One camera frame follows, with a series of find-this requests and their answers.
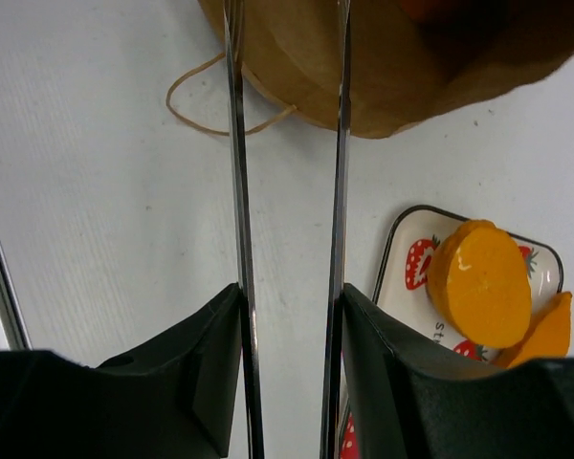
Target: mango slice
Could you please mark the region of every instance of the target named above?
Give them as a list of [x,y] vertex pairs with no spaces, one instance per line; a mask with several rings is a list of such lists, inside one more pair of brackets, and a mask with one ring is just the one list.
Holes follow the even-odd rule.
[[570,292],[553,296],[544,309],[534,315],[525,338],[504,349],[494,365],[512,368],[531,359],[565,357],[570,347],[571,306]]
[[428,292],[438,312],[477,344],[511,347],[529,327],[531,289],[519,246],[491,222],[466,222],[440,245]]

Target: paper bag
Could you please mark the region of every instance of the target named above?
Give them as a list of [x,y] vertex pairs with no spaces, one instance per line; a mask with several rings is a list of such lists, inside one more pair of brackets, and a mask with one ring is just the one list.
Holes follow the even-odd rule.
[[[198,0],[223,39],[223,0]],[[352,132],[379,139],[538,81],[574,54],[574,0],[476,0],[441,27],[395,0],[352,0]],[[245,78],[265,98],[336,129],[336,0],[246,0]]]

